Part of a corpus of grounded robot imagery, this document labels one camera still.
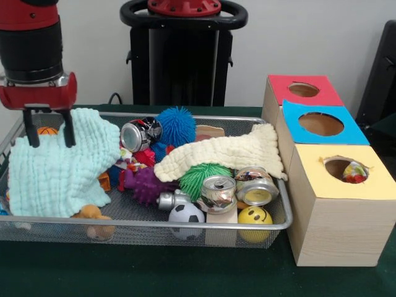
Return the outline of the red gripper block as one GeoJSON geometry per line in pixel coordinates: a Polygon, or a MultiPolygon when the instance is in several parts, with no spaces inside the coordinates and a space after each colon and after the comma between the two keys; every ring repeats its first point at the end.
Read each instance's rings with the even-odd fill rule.
{"type": "Polygon", "coordinates": [[[1,74],[1,103],[9,110],[23,110],[25,132],[29,145],[40,146],[37,129],[32,121],[31,110],[27,108],[49,108],[62,110],[64,120],[64,140],[68,148],[75,146],[74,127],[71,111],[77,98],[77,79],[73,72],[65,72],[61,77],[39,84],[17,84],[1,74]]]}

